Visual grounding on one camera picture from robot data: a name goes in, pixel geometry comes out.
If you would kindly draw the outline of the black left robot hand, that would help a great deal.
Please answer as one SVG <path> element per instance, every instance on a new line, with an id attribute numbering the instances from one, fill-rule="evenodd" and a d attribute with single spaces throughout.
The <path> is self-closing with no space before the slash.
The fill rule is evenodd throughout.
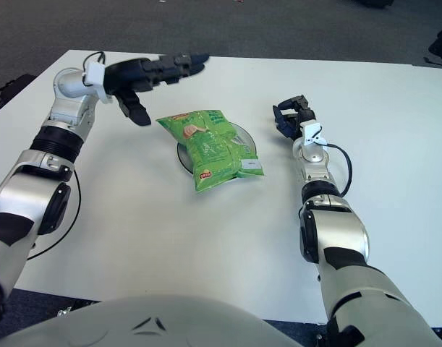
<path id="1" fill-rule="evenodd" d="M 178 83 L 182 78 L 198 74 L 209 60 L 207 53 L 163 55 L 156 60 L 130 59 L 105 68 L 103 80 L 107 95 L 114 96 L 123 114 L 140 127 L 151 125 L 146 108 L 138 95 L 151 91 L 162 82 Z"/>

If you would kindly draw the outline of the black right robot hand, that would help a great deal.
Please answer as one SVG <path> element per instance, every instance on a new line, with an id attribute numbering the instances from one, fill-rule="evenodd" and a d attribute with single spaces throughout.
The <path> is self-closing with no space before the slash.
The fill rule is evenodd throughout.
<path id="1" fill-rule="evenodd" d="M 302 136 L 300 128 L 302 122 L 316 120 L 315 113 L 308 106 L 304 95 L 298 95 L 273 106 L 273 114 L 277 130 L 291 140 L 297 140 Z"/>

